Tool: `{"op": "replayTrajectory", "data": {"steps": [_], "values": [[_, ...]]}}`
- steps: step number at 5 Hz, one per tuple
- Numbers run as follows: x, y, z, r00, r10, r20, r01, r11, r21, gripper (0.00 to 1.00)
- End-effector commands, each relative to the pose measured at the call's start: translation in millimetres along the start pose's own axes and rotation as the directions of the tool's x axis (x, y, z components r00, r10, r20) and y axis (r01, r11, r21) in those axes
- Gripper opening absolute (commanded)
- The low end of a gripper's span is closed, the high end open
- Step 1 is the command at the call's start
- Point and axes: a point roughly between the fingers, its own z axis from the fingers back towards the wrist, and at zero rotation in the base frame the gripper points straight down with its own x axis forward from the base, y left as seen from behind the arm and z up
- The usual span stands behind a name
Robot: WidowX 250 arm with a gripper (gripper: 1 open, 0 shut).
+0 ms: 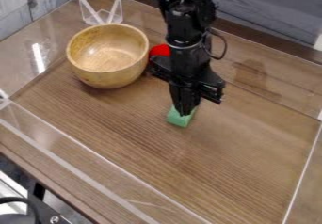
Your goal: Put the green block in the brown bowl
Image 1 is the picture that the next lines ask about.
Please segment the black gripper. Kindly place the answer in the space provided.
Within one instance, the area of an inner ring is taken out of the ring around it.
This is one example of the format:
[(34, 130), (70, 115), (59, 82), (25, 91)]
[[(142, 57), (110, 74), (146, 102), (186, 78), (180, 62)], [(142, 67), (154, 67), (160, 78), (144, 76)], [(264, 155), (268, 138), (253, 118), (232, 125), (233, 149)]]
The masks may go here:
[(174, 106), (190, 115), (202, 99), (220, 104), (226, 81), (212, 70), (210, 56), (202, 47), (172, 49), (172, 56), (149, 58), (150, 72), (169, 83)]

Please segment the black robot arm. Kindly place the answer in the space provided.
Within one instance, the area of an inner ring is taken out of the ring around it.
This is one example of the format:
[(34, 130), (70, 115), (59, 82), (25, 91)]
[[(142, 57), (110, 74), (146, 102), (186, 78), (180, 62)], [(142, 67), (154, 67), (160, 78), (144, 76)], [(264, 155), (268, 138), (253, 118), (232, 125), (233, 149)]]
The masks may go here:
[(226, 81), (212, 70), (212, 24), (217, 19), (213, 0), (157, 0), (166, 23), (169, 56), (152, 56), (150, 72), (169, 83), (173, 104), (182, 116), (192, 114), (202, 99), (222, 101)]

